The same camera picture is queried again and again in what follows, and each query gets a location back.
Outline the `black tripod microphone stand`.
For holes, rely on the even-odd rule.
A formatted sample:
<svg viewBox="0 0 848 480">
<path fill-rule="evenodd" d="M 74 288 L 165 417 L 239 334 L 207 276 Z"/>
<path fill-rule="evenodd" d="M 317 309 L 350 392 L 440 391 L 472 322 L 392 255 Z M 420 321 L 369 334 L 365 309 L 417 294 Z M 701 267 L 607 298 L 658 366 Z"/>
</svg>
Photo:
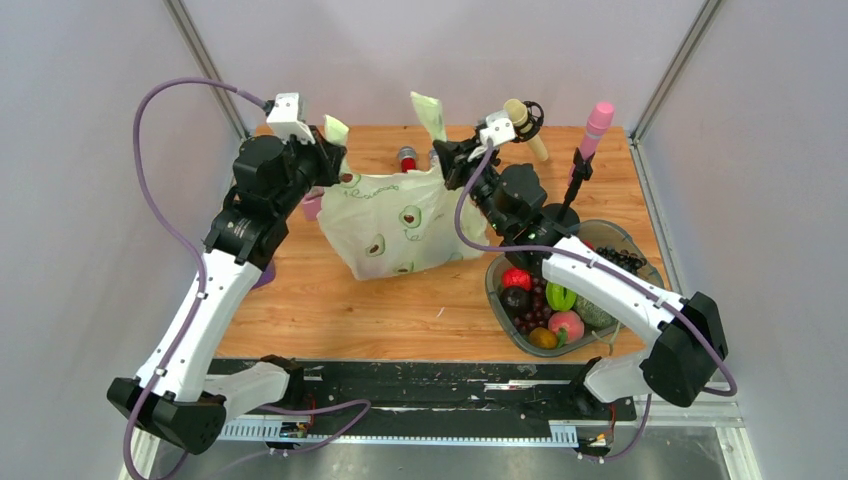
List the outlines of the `black tripod microphone stand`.
<svg viewBox="0 0 848 480">
<path fill-rule="evenodd" d="M 476 127 L 475 137 L 486 146 L 507 142 L 525 143 L 534 138 L 544 124 L 544 110 L 534 101 L 510 99 L 505 108 L 487 115 Z"/>
</svg>

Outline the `pink microphone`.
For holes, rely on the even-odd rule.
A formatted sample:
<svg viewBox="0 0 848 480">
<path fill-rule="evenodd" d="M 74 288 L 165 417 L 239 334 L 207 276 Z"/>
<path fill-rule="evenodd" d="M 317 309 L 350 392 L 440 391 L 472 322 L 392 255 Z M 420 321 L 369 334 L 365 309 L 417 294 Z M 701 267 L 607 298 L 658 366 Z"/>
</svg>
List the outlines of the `pink microphone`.
<svg viewBox="0 0 848 480">
<path fill-rule="evenodd" d="M 586 121 L 584 136 L 575 150 L 569 184 L 591 175 L 591 162 L 604 134 L 612 125 L 615 106 L 609 102 L 597 103 Z"/>
</svg>

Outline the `orange yellow fruit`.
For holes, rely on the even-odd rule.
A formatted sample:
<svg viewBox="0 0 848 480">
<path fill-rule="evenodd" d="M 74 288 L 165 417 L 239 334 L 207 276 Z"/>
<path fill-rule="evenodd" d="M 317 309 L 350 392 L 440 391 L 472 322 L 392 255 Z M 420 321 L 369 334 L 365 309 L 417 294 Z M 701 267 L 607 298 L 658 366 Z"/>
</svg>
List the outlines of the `orange yellow fruit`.
<svg viewBox="0 0 848 480">
<path fill-rule="evenodd" d="M 539 349 L 553 350 L 558 347 L 559 338 L 551 330 L 537 327 L 529 333 L 528 342 Z"/>
</svg>

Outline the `grey transparent fruit basket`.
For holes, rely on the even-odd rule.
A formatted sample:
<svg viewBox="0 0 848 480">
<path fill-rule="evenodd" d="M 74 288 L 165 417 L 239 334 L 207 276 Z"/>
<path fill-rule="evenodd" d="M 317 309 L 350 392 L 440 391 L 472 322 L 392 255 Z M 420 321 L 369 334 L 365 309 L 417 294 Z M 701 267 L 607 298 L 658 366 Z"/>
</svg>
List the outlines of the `grey transparent fruit basket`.
<svg viewBox="0 0 848 480">
<path fill-rule="evenodd" d="M 588 248 L 595 252 L 599 247 L 612 247 L 616 250 L 625 249 L 645 258 L 643 256 L 643 252 L 632 241 L 631 236 L 627 234 L 625 230 L 611 222 L 605 220 L 587 220 L 573 225 L 568 229 L 568 232 L 579 238 L 588 246 Z M 618 322 L 615 327 L 600 330 L 596 330 L 585 325 L 585 333 L 581 339 L 570 344 L 559 343 L 558 347 L 553 350 L 539 349 L 532 346 L 528 342 L 528 335 L 521 335 L 518 332 L 517 328 L 513 325 L 513 317 L 510 317 L 504 311 L 499 301 L 499 295 L 504 289 L 501 286 L 501 275 L 507 269 L 512 267 L 515 266 L 513 266 L 503 255 L 497 257 L 488 267 L 485 277 L 485 289 L 496 319 L 499 321 L 504 332 L 513 344 L 520 350 L 537 357 L 554 358 L 578 350 L 595 341 L 599 341 L 608 346 L 614 345 L 616 336 L 621 328 L 620 322 Z M 653 264 L 648 262 L 648 260 L 647 265 L 641 268 L 635 276 L 658 288 L 662 288 L 664 286 L 660 272 Z"/>
</svg>

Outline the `dark purple plum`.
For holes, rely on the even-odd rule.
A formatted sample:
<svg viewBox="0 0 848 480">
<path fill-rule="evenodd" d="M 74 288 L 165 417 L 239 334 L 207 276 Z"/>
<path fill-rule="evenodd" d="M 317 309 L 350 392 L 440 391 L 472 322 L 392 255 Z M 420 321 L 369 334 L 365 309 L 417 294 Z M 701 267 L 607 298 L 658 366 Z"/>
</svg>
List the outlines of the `dark purple plum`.
<svg viewBox="0 0 848 480">
<path fill-rule="evenodd" d="M 519 286 L 504 288 L 499 295 L 499 301 L 510 317 L 523 316 L 532 310 L 530 292 Z"/>
</svg>

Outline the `silver glitter microphone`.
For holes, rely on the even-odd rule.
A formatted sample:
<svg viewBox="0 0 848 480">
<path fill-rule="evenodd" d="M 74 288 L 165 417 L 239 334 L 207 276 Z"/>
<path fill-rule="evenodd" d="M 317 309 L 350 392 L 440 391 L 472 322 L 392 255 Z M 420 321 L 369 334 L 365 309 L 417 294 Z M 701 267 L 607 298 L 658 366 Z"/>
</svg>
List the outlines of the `silver glitter microphone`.
<svg viewBox="0 0 848 480">
<path fill-rule="evenodd" d="M 428 159 L 429 159 L 429 163 L 430 163 L 431 168 L 436 168 L 437 166 L 440 165 L 440 159 L 439 159 L 438 153 L 434 148 L 429 150 Z"/>
</svg>

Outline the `black grape bunch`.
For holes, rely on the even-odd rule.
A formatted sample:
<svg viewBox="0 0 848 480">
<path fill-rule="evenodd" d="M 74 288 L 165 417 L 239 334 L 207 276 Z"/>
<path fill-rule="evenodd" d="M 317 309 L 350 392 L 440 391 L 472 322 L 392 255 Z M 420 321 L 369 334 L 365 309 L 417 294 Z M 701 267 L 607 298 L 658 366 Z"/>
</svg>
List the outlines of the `black grape bunch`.
<svg viewBox="0 0 848 480">
<path fill-rule="evenodd" d="M 596 249 L 596 253 L 633 275 L 637 275 L 638 271 L 647 265 L 645 258 L 625 249 L 616 250 L 612 247 L 599 247 Z"/>
</svg>

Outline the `pale green plastic bag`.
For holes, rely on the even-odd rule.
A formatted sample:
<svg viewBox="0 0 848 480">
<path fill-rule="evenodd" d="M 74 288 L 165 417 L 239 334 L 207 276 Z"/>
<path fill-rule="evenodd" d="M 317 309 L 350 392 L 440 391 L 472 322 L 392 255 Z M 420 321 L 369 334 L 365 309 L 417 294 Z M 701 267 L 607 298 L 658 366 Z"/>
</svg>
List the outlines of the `pale green plastic bag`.
<svg viewBox="0 0 848 480">
<path fill-rule="evenodd" d="M 340 182 L 324 190 L 317 221 L 325 238 L 363 281 L 411 274 L 482 252 L 462 242 L 440 166 L 410 173 L 361 174 L 344 161 Z"/>
</svg>

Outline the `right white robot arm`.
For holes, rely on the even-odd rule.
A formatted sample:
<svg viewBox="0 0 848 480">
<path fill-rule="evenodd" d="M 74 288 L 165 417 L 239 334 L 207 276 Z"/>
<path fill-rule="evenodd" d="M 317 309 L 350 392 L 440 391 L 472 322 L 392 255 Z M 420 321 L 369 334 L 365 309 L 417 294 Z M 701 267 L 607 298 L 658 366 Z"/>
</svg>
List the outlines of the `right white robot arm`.
<svg viewBox="0 0 848 480">
<path fill-rule="evenodd" d="M 571 403 L 596 417 L 624 397 L 656 394 L 678 407 L 707 393 L 733 397 L 738 385 L 725 358 L 726 337 L 716 302 L 696 292 L 685 298 L 640 279 L 604 258 L 545 215 L 547 193 L 534 167 L 497 171 L 492 142 L 472 138 L 432 143 L 449 190 L 460 197 L 454 218 L 472 202 L 500 236 L 494 250 L 510 263 L 560 285 L 611 314 L 644 343 L 626 356 L 588 362 Z"/>
</svg>

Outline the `red grape bunch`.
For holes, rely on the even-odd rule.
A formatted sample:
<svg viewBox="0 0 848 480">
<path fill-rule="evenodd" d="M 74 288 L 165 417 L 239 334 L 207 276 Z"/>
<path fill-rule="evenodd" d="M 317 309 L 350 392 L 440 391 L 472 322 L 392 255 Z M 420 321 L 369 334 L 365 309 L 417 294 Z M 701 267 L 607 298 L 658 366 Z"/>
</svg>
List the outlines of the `red grape bunch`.
<svg viewBox="0 0 848 480">
<path fill-rule="evenodd" d="M 513 315 L 513 325 L 521 335 L 529 335 L 534 329 L 546 327 L 552 309 L 546 297 L 545 280 L 533 279 L 528 291 L 529 304 Z"/>
</svg>

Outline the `red glitter microphone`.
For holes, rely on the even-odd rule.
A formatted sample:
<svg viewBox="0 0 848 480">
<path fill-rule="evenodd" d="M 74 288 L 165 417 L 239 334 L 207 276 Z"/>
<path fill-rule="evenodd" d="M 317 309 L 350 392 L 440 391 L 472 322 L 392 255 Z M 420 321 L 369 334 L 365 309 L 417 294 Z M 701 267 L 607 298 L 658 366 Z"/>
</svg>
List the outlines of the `red glitter microphone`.
<svg viewBox="0 0 848 480">
<path fill-rule="evenodd" d="M 397 160 L 402 173 L 417 170 L 417 152 L 411 146 L 403 146 L 397 153 Z"/>
</svg>

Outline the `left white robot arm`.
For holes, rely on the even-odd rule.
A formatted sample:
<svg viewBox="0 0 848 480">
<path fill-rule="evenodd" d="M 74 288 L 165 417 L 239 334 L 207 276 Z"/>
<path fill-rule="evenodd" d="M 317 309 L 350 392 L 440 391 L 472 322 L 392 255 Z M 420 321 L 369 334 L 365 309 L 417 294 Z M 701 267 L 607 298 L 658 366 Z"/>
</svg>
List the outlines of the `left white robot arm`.
<svg viewBox="0 0 848 480">
<path fill-rule="evenodd" d="M 253 366 L 207 379 L 216 349 L 247 293 L 288 234 L 287 219 L 317 186 L 338 183 L 346 147 L 310 130 L 313 142 L 252 137 L 233 162 L 234 184 L 197 257 L 193 285 L 148 360 L 112 381 L 107 398 L 137 428 L 184 451 L 208 450 L 231 420 L 273 404 L 283 413 L 306 400 L 304 370 L 267 355 Z"/>
</svg>

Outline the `black round-base microphone stand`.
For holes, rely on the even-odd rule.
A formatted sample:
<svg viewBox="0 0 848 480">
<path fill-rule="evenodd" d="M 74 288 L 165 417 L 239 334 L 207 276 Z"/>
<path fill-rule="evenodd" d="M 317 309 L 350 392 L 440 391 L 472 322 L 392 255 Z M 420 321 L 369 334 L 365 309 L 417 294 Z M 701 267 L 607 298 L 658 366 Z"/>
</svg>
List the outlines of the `black round-base microphone stand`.
<svg viewBox="0 0 848 480">
<path fill-rule="evenodd" d="M 548 206 L 548 211 L 553 219 L 563 227 L 571 227 L 580 222 L 579 215 L 572 208 L 572 203 L 576 200 L 582 185 L 588 182 L 593 175 L 593 159 L 594 154 L 585 156 L 580 148 L 575 149 L 572 162 L 573 168 L 563 200 Z"/>
</svg>

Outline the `pink peach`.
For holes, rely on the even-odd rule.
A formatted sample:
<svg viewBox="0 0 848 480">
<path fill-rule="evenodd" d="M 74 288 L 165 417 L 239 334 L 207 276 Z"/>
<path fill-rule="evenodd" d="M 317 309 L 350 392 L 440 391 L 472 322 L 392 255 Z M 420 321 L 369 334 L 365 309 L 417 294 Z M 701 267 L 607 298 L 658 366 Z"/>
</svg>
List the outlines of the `pink peach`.
<svg viewBox="0 0 848 480">
<path fill-rule="evenodd" d="M 585 333 L 585 324 L 572 310 L 557 312 L 548 320 L 547 328 L 555 334 L 560 344 L 570 344 L 581 339 Z"/>
</svg>

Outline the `green netted melon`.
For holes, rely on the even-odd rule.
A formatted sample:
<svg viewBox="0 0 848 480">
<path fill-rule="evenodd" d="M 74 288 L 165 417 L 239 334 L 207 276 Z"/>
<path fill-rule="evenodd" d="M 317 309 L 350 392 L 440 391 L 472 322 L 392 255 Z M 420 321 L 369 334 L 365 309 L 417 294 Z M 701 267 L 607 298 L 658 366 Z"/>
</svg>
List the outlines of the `green netted melon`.
<svg viewBox="0 0 848 480">
<path fill-rule="evenodd" d="M 585 325 L 596 330 L 615 327 L 618 323 L 615 317 L 582 296 L 576 298 L 572 310 Z"/>
</svg>

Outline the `red strawberry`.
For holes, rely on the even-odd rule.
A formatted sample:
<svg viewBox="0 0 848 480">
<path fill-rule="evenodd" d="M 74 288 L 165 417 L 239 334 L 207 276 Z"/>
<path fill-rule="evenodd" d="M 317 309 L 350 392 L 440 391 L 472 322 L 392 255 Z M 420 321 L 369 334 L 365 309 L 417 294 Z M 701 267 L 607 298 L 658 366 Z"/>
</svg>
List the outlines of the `red strawberry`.
<svg viewBox="0 0 848 480">
<path fill-rule="evenodd" d="M 533 277 L 525 270 L 512 267 L 501 275 L 501 286 L 503 288 L 516 287 L 524 291 L 530 291 L 534 286 Z"/>
</svg>

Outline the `cream microphone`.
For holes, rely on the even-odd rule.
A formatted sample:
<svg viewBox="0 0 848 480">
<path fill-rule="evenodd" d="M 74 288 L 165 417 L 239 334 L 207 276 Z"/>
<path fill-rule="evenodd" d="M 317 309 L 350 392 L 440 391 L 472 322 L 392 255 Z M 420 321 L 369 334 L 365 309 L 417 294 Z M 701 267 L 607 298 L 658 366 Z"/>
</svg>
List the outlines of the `cream microphone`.
<svg viewBox="0 0 848 480">
<path fill-rule="evenodd" d="M 514 142 L 525 144 L 536 160 L 547 161 L 549 153 L 539 136 L 544 124 L 544 110 L 541 105 L 531 100 L 512 98 L 504 103 L 503 108 L 513 122 L 517 136 Z"/>
</svg>

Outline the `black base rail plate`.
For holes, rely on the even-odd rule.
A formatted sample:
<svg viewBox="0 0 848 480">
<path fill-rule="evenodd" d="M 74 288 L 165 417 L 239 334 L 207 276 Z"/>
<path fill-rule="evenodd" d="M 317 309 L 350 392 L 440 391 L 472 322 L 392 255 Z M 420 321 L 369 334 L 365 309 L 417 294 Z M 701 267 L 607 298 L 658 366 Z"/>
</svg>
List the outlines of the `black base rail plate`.
<svg viewBox="0 0 848 480">
<path fill-rule="evenodd" d="M 579 364 L 300 361 L 298 409 L 326 410 L 310 434 L 343 428 L 389 441 L 543 439 L 554 421 L 606 429 L 637 418 L 634 398 L 603 406 L 578 399 L 570 386 Z"/>
</svg>

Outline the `pink metronome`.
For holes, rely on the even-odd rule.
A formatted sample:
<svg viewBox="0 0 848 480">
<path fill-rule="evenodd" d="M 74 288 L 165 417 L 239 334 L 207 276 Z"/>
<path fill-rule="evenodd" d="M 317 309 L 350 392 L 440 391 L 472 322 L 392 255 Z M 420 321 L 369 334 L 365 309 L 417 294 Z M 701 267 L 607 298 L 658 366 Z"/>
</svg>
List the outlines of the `pink metronome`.
<svg viewBox="0 0 848 480">
<path fill-rule="evenodd" d="M 316 221 L 322 208 L 323 193 L 308 194 L 301 201 L 301 208 L 306 221 Z"/>
</svg>

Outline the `purple metronome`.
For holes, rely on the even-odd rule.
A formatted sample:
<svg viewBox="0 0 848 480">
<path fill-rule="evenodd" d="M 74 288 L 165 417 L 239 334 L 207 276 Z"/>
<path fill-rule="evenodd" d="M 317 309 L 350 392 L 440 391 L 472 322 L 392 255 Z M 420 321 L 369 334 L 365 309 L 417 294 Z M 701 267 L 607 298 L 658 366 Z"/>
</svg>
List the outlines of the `purple metronome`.
<svg viewBox="0 0 848 480">
<path fill-rule="evenodd" d="M 261 273 L 260 277 L 257 279 L 256 283 L 253 286 L 253 289 L 261 288 L 270 282 L 272 282 L 276 277 L 276 265 L 274 262 L 270 262 L 266 268 Z"/>
</svg>

